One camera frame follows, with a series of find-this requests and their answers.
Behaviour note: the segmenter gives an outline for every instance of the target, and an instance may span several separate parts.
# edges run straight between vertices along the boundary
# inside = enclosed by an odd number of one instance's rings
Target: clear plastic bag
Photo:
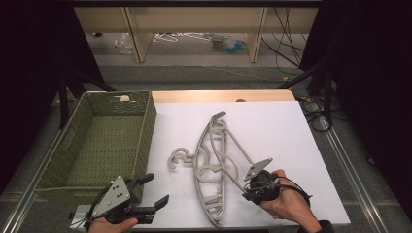
[[[120,54],[133,54],[132,39],[128,33],[121,33],[120,39],[115,40],[115,47],[120,49]]]

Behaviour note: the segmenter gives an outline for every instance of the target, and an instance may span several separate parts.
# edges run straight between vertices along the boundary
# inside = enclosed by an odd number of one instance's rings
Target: sleeve
[[[322,227],[322,230],[319,231],[318,233],[333,233],[333,227],[332,224],[330,223],[330,221],[328,220],[320,220],[319,224]],[[306,233],[305,230],[303,230],[302,228],[299,228],[299,230],[297,231],[297,233]]]

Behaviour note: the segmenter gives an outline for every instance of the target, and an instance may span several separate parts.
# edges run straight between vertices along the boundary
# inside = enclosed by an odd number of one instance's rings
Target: hand
[[[272,174],[278,177],[286,176],[283,170],[274,171]],[[282,178],[279,183],[293,185]],[[318,232],[322,229],[302,195],[295,190],[281,187],[278,198],[273,201],[262,201],[260,205],[266,211],[274,213],[274,219],[281,218],[294,221],[306,232]]]
[[[137,224],[136,218],[126,219],[119,224],[112,224],[104,217],[100,217],[91,223],[89,233],[122,233]]]

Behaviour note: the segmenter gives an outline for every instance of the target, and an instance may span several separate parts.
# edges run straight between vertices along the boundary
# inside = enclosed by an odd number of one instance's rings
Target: wicker basket
[[[34,191],[58,204],[91,204],[118,175],[143,177],[155,117],[149,91],[85,93]],[[137,185],[132,196],[142,195]]]

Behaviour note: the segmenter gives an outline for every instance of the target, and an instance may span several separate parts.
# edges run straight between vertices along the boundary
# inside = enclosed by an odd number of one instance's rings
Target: aluminum rail
[[[322,105],[319,104],[318,101],[316,103],[318,108],[321,109]],[[324,117],[321,118],[321,124],[323,129],[328,128],[328,122]],[[354,190],[355,196],[357,197],[360,206],[373,232],[389,232],[378,208],[376,207],[369,192],[366,190],[366,187],[361,181],[360,175],[358,174],[357,170],[355,169],[351,161],[351,158],[349,157],[348,153],[345,151],[342,143],[340,142],[339,137],[337,136],[333,126],[331,126],[330,129],[326,132],[326,135],[349,181],[349,184],[352,187],[352,190]]]
[[[43,172],[43,169],[46,166],[47,161],[49,160],[52,149],[54,145],[57,143],[58,139],[60,138],[61,133],[63,132],[62,129],[57,131],[57,134],[54,137],[54,140],[49,147],[48,152],[46,153],[45,157],[42,159],[39,168],[37,169],[36,173],[33,176],[28,187],[25,189],[23,195],[21,196],[20,200],[18,201],[17,205],[13,209],[12,213],[9,215],[9,218],[6,221],[4,228],[2,229],[3,233],[16,233],[19,231],[21,225],[24,222],[25,217],[30,210],[31,205],[34,202],[35,193],[33,192],[34,186],[36,185],[37,181],[40,178],[40,175]]]

